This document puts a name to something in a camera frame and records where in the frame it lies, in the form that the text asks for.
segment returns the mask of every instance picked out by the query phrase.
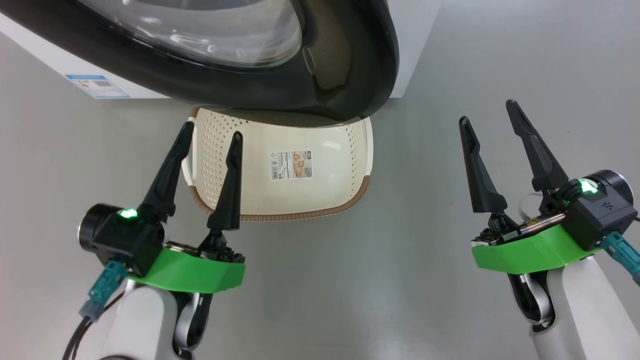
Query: barcode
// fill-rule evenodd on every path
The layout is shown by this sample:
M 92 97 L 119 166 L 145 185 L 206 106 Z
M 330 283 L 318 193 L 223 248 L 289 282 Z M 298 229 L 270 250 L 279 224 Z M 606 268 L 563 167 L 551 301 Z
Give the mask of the barcode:
M 111 83 L 109 81 L 100 81 L 100 80 L 93 80 L 93 82 L 98 85 L 98 86 L 112 86 Z
M 271 180 L 279 180 L 277 160 L 271 160 Z

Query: white plastic basket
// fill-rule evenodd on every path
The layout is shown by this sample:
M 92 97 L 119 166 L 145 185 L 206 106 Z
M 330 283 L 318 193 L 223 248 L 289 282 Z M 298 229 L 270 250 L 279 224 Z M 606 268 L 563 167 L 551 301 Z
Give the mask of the white plastic basket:
M 197 108 L 189 119 L 195 123 L 193 165 L 190 168 L 185 159 L 182 173 L 196 203 L 208 213 L 216 208 L 227 174 L 231 135 L 236 131 L 244 138 L 243 221 L 339 213 L 355 205 L 369 185 L 373 163 L 369 118 L 340 127 L 309 129 L 252 122 Z M 274 179 L 288 176 L 292 179 Z

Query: washing machine door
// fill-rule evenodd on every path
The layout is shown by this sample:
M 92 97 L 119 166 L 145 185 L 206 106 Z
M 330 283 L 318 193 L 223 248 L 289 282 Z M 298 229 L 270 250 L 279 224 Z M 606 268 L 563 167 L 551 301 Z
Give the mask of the washing machine door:
M 368 117 L 398 68 L 384 0 L 0 0 L 0 11 L 141 86 L 272 124 Z

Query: washing machine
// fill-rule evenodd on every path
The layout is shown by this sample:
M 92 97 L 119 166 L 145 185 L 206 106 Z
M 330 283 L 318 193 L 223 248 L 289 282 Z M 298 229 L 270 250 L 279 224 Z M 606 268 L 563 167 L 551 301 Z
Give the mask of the washing machine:
M 0 0 L 0 31 L 96 99 L 323 127 L 404 94 L 440 1 Z

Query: white sticker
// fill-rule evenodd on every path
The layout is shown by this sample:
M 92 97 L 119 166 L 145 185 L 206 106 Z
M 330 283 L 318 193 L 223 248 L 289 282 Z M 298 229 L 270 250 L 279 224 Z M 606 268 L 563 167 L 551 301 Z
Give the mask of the white sticker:
M 96 99 L 126 99 L 129 96 L 102 75 L 65 75 Z
M 314 176 L 311 150 L 275 151 L 269 154 L 271 180 L 308 179 Z

